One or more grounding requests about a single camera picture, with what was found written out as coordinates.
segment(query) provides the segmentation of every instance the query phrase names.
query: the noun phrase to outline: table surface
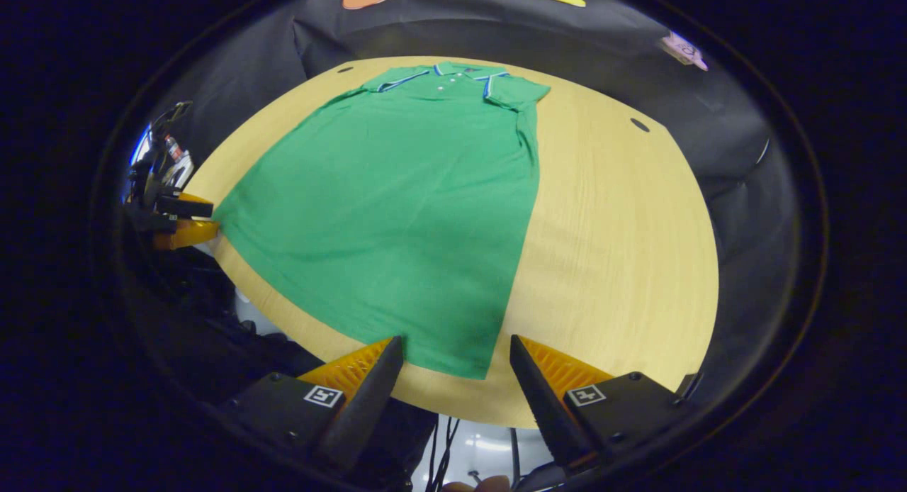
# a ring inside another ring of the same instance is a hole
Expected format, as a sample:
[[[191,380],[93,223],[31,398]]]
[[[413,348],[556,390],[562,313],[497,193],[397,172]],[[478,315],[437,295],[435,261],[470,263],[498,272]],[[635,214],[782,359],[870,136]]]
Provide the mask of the table surface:
[[[499,64],[428,56],[344,63],[249,118],[185,191],[218,205],[276,141],[337,94],[392,67],[444,60]],[[464,420],[535,427],[509,366],[511,334],[612,375],[641,371],[677,388],[705,357],[719,294],[709,212],[687,161],[667,129],[634,108],[564,79],[503,66],[551,91],[538,104],[538,196],[492,365],[485,380],[470,380],[405,363],[393,396]],[[237,288],[320,359],[372,343],[344,336],[292,304],[226,237],[211,247]]]

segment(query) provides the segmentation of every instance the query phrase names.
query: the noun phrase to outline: cable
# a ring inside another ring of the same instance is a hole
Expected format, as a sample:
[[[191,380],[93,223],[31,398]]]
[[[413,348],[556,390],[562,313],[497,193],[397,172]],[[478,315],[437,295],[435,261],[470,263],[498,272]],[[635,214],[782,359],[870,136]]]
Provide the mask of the cable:
[[[432,492],[432,483],[434,483],[434,447],[438,442],[438,423],[441,422],[441,415],[434,419],[434,434],[432,436],[432,456],[428,459],[428,483],[425,484],[425,492]]]
[[[519,485],[519,447],[516,442],[516,428],[511,428],[511,453],[513,454],[513,484],[511,490],[516,490]]]
[[[447,474],[447,466],[450,464],[451,459],[451,443],[454,442],[457,428],[460,428],[460,420],[457,420],[456,423],[453,424],[453,430],[451,430],[451,420],[453,420],[453,418],[447,418],[444,455],[441,456],[441,461],[438,463],[438,472],[434,475],[434,480],[428,483],[427,492],[441,492],[441,487],[444,486],[444,475]]]

